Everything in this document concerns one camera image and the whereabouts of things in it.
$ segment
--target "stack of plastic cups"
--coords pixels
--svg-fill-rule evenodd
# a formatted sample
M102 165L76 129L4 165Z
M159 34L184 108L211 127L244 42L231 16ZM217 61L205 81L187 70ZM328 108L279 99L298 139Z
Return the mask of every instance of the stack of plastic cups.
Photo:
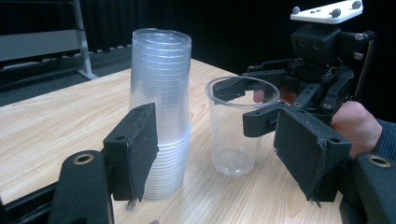
M130 109L155 103L159 152L144 198L173 195L184 179L189 151L191 39L175 31L141 29L133 34Z

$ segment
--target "table surface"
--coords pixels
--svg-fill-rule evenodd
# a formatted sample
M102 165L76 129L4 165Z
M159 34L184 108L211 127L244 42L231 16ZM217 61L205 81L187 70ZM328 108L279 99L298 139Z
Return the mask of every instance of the table surface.
M0 107L0 196L9 203L56 182L75 152L103 148L128 112L131 70ZM205 84L233 74L191 60L190 154L182 187L170 198L113 202L116 223L341 223L338 194L318 208L308 202L278 158L274 133L262 138L256 165L238 177L211 163Z

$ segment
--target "clear plastic cup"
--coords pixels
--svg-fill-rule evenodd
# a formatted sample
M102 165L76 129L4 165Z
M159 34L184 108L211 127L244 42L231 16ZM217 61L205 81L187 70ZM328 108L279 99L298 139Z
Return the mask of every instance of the clear plastic cup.
M219 88L227 82L239 83L239 87L244 88L250 85L250 88L244 91L245 95L238 92L240 97L228 100L225 93L220 93L226 86ZM265 92L263 102L255 103L254 94L260 91ZM279 90L271 83L252 77L219 77L207 83L205 93L209 98L214 166L226 175L248 173L261 146L260 138L244 136L242 116L275 103L279 99Z

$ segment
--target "sleeve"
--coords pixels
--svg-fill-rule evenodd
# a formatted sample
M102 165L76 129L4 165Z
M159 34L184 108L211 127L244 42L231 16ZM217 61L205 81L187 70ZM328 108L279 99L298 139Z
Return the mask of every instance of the sleeve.
M379 156L396 159L396 123L386 122L378 119L382 126L382 133L376 144L376 154Z

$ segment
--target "floor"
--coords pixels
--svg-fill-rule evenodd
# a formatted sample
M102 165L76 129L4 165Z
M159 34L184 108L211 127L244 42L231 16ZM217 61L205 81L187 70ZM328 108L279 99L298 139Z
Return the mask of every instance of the floor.
M98 77L131 68L131 47L90 53L92 72ZM0 106L89 81L78 73L79 54L42 63L9 65L0 70Z

